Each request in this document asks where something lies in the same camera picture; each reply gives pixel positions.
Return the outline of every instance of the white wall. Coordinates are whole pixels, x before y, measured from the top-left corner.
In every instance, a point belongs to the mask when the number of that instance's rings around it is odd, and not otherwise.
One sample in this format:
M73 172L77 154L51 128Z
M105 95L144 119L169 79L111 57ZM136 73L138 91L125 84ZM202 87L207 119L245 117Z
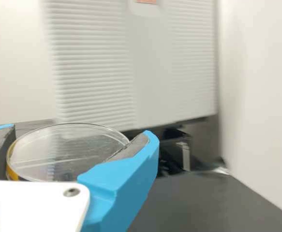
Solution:
M282 0L221 0L220 15L223 153L282 209Z
M0 123L55 117L38 0L0 0Z

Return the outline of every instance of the petri dish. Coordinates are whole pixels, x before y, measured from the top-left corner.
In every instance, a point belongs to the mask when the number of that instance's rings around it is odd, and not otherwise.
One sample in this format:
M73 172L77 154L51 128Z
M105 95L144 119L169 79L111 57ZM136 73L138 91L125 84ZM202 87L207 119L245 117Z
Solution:
M114 129L86 123L57 124L33 130L11 144L7 178L28 181L76 181L122 149L129 140Z

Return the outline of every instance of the plastic lid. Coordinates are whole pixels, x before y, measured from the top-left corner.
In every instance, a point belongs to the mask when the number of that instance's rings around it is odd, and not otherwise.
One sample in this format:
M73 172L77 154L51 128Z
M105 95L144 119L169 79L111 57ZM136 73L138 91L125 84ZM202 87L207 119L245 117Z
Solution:
M75 181L79 174L128 142L122 133L94 124L57 124L37 129L10 146L7 175L30 181Z

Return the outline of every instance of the orange label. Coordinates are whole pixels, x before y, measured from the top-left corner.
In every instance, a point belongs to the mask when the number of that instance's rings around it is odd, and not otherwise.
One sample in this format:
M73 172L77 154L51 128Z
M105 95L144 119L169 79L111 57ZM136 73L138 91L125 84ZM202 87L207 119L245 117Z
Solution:
M157 0L136 0L139 3L157 4Z

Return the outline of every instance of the black countertop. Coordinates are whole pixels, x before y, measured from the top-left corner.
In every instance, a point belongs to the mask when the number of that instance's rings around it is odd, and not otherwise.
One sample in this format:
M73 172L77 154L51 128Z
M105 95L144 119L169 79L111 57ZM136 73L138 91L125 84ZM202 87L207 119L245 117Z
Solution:
M16 123L16 136L52 125ZM157 178L131 232L282 232L282 210L229 175Z

